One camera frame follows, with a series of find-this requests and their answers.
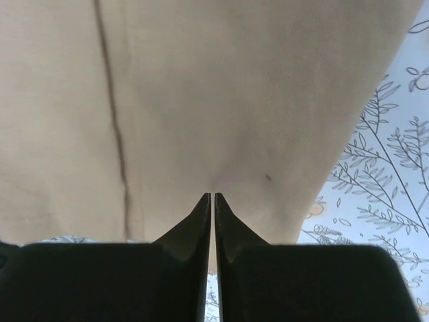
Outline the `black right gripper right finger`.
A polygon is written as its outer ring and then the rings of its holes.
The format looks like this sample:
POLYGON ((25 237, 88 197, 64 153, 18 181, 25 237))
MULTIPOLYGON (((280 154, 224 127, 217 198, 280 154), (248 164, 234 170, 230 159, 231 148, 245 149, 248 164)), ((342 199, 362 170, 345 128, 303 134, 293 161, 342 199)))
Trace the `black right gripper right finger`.
POLYGON ((418 321, 377 246, 271 245, 214 198, 221 321, 418 321))

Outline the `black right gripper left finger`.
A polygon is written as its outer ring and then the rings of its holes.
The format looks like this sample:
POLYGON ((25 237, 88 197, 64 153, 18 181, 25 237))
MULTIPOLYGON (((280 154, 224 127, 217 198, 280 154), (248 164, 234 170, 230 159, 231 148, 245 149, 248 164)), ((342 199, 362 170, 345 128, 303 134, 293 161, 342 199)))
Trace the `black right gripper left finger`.
POLYGON ((2 321, 203 321, 211 196, 151 243, 1 244, 2 321))

